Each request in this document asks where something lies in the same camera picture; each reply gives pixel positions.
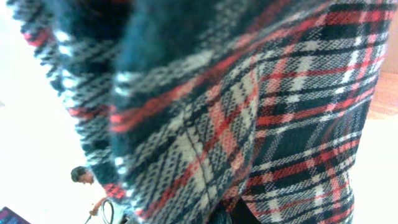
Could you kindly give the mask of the plaid shirt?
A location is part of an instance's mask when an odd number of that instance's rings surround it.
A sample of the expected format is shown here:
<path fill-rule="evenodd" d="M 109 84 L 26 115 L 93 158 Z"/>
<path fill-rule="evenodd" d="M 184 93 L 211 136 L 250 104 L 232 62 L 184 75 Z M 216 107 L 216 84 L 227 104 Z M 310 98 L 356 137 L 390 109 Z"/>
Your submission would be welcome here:
<path fill-rule="evenodd" d="M 351 223 L 396 1 L 7 0 L 115 223 Z"/>

